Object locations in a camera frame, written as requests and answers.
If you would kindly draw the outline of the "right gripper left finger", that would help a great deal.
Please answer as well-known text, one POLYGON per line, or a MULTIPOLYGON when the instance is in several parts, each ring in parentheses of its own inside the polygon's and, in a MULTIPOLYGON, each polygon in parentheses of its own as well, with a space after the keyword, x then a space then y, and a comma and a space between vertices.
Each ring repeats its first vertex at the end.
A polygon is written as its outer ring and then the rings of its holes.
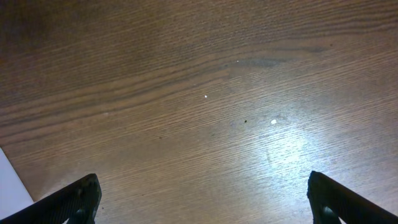
POLYGON ((1 220, 2 224, 94 224, 101 200, 96 174, 88 174, 33 205, 1 220))

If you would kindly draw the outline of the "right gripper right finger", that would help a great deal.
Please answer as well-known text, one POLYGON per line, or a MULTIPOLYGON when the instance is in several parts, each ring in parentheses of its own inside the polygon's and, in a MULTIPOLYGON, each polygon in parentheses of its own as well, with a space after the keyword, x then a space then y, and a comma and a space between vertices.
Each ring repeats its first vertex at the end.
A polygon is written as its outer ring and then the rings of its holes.
POLYGON ((321 172, 311 171, 307 197, 313 224, 397 223, 397 216, 321 172))

